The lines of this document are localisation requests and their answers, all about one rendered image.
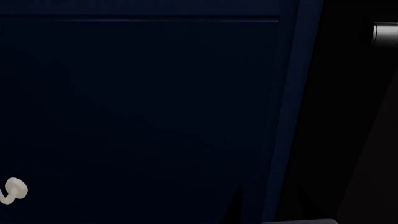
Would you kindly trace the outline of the dark navy cabinet door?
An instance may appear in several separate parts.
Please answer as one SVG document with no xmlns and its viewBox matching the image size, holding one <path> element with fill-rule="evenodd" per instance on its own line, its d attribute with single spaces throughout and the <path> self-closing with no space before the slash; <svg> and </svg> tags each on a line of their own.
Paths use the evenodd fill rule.
<svg viewBox="0 0 398 224">
<path fill-rule="evenodd" d="M 275 218 L 325 0 L 0 0 L 0 224 Z"/>
</svg>

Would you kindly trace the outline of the black fridge door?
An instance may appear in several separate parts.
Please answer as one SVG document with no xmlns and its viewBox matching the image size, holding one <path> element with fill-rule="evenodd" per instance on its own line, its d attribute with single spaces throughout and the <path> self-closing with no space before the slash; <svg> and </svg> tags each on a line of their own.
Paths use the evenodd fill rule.
<svg viewBox="0 0 398 224">
<path fill-rule="evenodd" d="M 275 219 L 337 218 L 390 81 L 398 49 L 371 44 L 398 23 L 398 0 L 325 0 Z"/>
</svg>

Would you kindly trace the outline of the white round door knob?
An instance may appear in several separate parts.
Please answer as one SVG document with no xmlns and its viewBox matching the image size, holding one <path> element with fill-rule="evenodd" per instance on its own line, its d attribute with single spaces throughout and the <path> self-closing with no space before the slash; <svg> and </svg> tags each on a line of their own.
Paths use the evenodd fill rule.
<svg viewBox="0 0 398 224">
<path fill-rule="evenodd" d="M 20 179 L 11 177 L 5 183 L 7 195 L 0 190 L 0 203 L 10 205 L 15 199 L 24 199 L 28 193 L 27 185 Z"/>
</svg>

